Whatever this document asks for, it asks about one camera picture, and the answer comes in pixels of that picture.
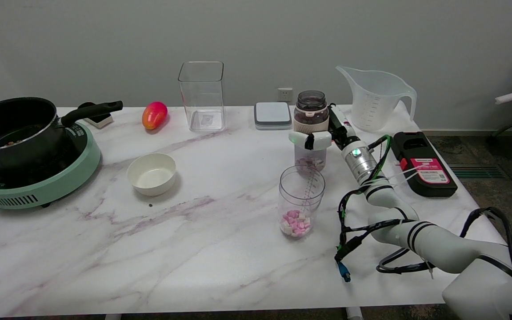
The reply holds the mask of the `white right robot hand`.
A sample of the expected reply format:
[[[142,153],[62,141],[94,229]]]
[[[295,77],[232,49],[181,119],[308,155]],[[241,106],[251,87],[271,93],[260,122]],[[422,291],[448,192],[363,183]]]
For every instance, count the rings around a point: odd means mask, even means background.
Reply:
[[[327,130],[309,134],[291,131],[288,135],[289,141],[299,148],[319,151],[329,148],[333,142],[343,150],[348,144],[360,140],[339,106],[331,103],[327,109],[329,110]]]

